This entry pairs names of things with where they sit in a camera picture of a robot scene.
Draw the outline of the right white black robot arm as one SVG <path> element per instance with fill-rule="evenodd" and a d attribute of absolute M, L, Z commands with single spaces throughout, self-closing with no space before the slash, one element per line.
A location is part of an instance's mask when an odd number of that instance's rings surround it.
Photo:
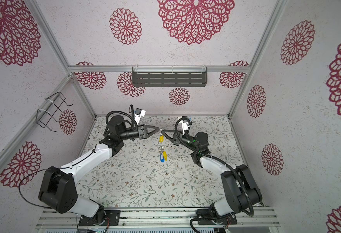
<path fill-rule="evenodd" d="M 192 151 L 191 158 L 197 166 L 208 170 L 221 179 L 224 198 L 210 205 L 208 209 L 196 211 L 195 221 L 199 225 L 236 224 L 235 215 L 245 213 L 254 216 L 254 205 L 262 200 L 261 191 L 251 171 L 246 165 L 233 168 L 228 163 L 214 157 L 208 146 L 208 134 L 198 132 L 190 136 L 188 132 L 163 130 L 161 133 L 174 145 L 183 145 Z"/>

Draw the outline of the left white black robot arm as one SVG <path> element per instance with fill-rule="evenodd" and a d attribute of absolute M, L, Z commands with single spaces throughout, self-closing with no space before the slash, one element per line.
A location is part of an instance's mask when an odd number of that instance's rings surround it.
<path fill-rule="evenodd" d="M 103 225 L 108 218 L 104 206 L 78 194 L 76 185 L 96 166 L 112 158 L 125 140 L 147 139 L 159 132 L 156 126 L 138 124 L 138 115 L 112 111 L 106 116 L 104 138 L 95 147 L 60 168 L 45 170 L 38 199 L 60 214 L 77 214 L 91 225 Z"/>

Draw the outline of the blue key tag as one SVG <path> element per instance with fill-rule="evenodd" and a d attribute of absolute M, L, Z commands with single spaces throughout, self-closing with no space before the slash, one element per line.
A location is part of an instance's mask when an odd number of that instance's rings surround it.
<path fill-rule="evenodd" d="M 165 158 L 163 156 L 163 154 L 160 154 L 160 161 L 163 163 L 165 161 Z"/>

